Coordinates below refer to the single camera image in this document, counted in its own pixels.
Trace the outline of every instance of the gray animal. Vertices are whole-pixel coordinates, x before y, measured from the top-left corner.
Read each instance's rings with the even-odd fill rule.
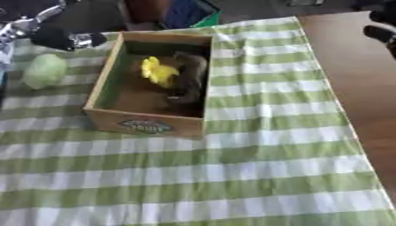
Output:
[[[203,56],[186,52],[176,52],[176,60],[181,63],[180,75],[175,80],[174,89],[167,100],[172,106],[195,104],[201,101],[203,82],[208,70],[208,61]]]

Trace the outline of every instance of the checkered tablecloth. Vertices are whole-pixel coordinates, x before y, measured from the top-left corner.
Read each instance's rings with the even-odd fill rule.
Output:
[[[57,52],[68,74],[40,91],[22,70],[54,50],[17,42],[0,111],[1,225],[395,225],[296,18],[185,32],[215,37],[203,140],[92,130],[81,107],[113,41]]]

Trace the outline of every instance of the white stripe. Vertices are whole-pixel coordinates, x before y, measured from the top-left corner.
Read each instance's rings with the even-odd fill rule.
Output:
[[[297,80],[281,82],[245,83],[236,86],[211,87],[210,97],[241,96],[249,94],[292,93],[299,91],[315,92],[329,90],[323,80]]]
[[[171,144],[171,147],[155,147],[157,143],[164,142]],[[122,145],[122,148],[120,149],[106,148],[119,146],[120,143]],[[0,154],[0,160],[20,158],[38,159],[51,156],[83,156],[91,154],[91,148],[83,148],[80,149],[79,152],[76,152],[79,145],[85,147],[89,145],[98,147],[95,152],[99,154],[193,151],[204,148],[204,144],[201,141],[178,138],[124,138],[114,140],[64,141],[55,143],[34,143],[33,146],[31,144],[12,144],[0,145],[0,150],[2,150],[2,154]]]
[[[68,105],[83,105],[87,94],[62,94],[51,96],[36,96],[31,98],[6,97],[3,110],[16,108],[44,108]]]
[[[91,148],[81,149],[75,152],[78,145],[96,146],[96,152],[105,152],[106,154],[128,154],[128,153],[147,153],[147,152],[164,152],[164,151],[194,151],[198,149],[213,149],[217,151],[223,148],[243,148],[252,146],[277,146],[287,144],[309,144],[325,141],[341,141],[356,139],[354,131],[349,126],[340,127],[323,127],[314,129],[292,129],[285,131],[259,131],[259,132],[234,132],[218,133],[207,135],[204,142],[190,139],[177,138],[135,138],[135,139],[116,139],[116,140],[90,140],[90,141],[64,141],[57,143],[35,143],[30,144],[12,144],[1,145],[0,160],[20,159],[20,158],[45,158],[51,156],[82,156],[90,155]],[[119,145],[122,142],[121,149],[106,148]],[[164,147],[157,144],[169,143],[171,147]]]
[[[233,76],[242,73],[271,74],[281,72],[307,72],[319,69],[319,65],[316,63],[315,60],[282,64],[243,64],[237,66],[212,66],[211,76]]]
[[[356,139],[350,126],[328,126],[319,128],[292,129],[284,131],[257,131],[217,133],[206,136],[207,148],[236,148],[250,146],[278,146],[308,144]]]
[[[239,41],[239,40],[272,40],[272,39],[290,39],[293,37],[303,36],[302,31],[290,30],[290,31],[275,31],[275,32],[265,32],[265,31],[246,31],[237,34],[216,34],[219,41]]]
[[[308,44],[302,45],[285,45],[285,46],[263,46],[251,47],[245,46],[243,49],[213,49],[211,55],[213,58],[229,58],[241,56],[265,56],[269,54],[285,53],[306,53],[308,54]]]
[[[193,176],[204,167],[207,176]],[[371,172],[364,154],[288,161],[0,175],[0,192],[176,185]]]
[[[104,64],[106,60],[106,56],[97,56],[97,57],[75,57],[71,59],[67,59],[67,66],[68,67],[80,67],[80,66],[94,66],[94,65],[101,65]],[[31,62],[18,62],[10,64],[7,71],[21,71],[25,70]]]
[[[254,107],[206,108],[205,120],[245,120],[258,117],[300,116],[341,112],[335,102],[260,104]]]
[[[177,208],[178,204],[189,206],[194,212],[187,212]],[[215,211],[210,216],[202,212]],[[257,207],[255,211],[248,208],[247,211],[238,212],[237,215],[223,215],[224,207],[227,209],[238,210],[243,207]],[[121,204],[114,206],[96,206],[96,207],[73,207],[73,208],[56,208],[56,207],[33,207],[29,209],[14,209],[0,211],[0,222],[3,226],[14,225],[50,225],[53,217],[48,215],[57,215],[58,217],[73,217],[68,225],[87,225],[89,222],[95,222],[98,225],[121,225],[121,224],[150,224],[150,223],[178,223],[178,222],[199,222],[210,220],[238,219],[248,217],[266,217],[279,216],[287,217],[293,215],[319,215],[320,214],[339,214],[347,212],[356,213],[354,225],[365,225],[368,220],[364,217],[364,211],[381,211],[392,209],[391,202],[387,199],[384,190],[363,190],[351,192],[317,192],[311,194],[298,195],[274,195],[260,198],[235,199],[235,200],[211,200],[211,201],[181,201],[170,203],[143,203],[143,204]],[[169,213],[181,215],[183,217],[170,219]],[[394,215],[389,218],[378,219],[383,225],[392,224]],[[328,225],[338,225],[339,218],[333,220],[328,218]]]
[[[80,117],[47,117],[34,118],[27,117],[21,119],[10,119],[0,121],[0,132],[22,132],[39,128],[40,131],[50,131],[55,129],[85,129],[88,118]]]

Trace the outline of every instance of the wooden table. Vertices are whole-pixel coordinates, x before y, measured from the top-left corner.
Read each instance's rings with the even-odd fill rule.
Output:
[[[396,203],[396,60],[365,37],[367,12],[301,18],[316,56]]]

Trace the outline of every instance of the small animal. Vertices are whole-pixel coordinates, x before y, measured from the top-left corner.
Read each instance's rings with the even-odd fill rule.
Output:
[[[142,77],[163,88],[173,87],[174,77],[180,75],[176,68],[161,64],[158,58],[154,56],[143,60],[141,71]]]
[[[201,100],[202,83],[208,70],[208,61],[203,56],[176,52],[174,57],[182,65],[175,79],[172,94],[167,99],[171,105],[193,104]]]

